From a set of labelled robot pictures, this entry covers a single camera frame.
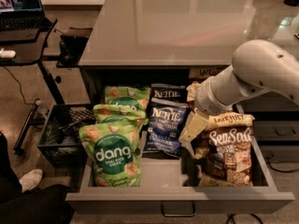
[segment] laptop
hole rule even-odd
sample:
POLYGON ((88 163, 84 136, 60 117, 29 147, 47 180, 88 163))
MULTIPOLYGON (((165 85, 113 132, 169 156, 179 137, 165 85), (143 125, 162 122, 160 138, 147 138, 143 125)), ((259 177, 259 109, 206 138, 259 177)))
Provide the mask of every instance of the laptop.
POLYGON ((0 44, 36 41, 44 18, 41 0, 0 0, 0 44))

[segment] white sneaker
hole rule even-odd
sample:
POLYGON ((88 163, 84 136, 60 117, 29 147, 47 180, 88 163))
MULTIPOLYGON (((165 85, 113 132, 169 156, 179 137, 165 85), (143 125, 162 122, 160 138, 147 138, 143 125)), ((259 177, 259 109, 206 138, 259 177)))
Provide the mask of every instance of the white sneaker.
POLYGON ((26 190, 33 190, 37 188, 42 177, 43 177, 43 171, 41 169, 34 169, 30 171, 28 174, 24 175, 20 179, 21 192, 25 192, 26 190))

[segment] drawer handle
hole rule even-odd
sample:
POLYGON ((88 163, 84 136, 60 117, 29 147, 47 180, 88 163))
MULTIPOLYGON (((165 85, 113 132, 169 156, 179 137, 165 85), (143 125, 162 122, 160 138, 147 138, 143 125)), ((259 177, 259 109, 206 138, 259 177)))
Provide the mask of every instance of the drawer handle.
POLYGON ((286 137, 286 136, 295 136, 295 135, 297 135, 296 131, 292 127, 290 127, 290 130, 291 130, 292 133, 280 133, 278 128, 274 128, 274 130, 275 130, 275 133, 278 136, 285 136, 286 137))
POLYGON ((164 217, 194 217, 195 216, 195 204, 192 202, 192 212, 189 214, 167 214, 165 212, 164 203, 161 204, 161 212, 164 217))

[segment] robotic arm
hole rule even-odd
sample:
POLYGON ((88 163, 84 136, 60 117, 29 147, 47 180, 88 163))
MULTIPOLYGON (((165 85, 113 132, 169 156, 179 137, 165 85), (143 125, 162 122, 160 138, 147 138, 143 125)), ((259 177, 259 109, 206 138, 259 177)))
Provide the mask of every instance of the robotic arm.
POLYGON ((195 106, 217 116, 233 104, 274 91, 299 105, 299 62, 286 50, 252 40, 234 53, 232 65, 199 86, 195 106))

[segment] black plastic crate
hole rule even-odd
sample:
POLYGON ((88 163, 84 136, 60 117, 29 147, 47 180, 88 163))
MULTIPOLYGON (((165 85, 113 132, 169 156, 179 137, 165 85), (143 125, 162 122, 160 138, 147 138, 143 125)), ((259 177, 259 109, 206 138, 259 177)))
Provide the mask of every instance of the black plastic crate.
POLYGON ((87 155, 79 140, 78 129, 93 123, 92 105, 54 105, 37 147, 55 168, 82 166, 87 155))

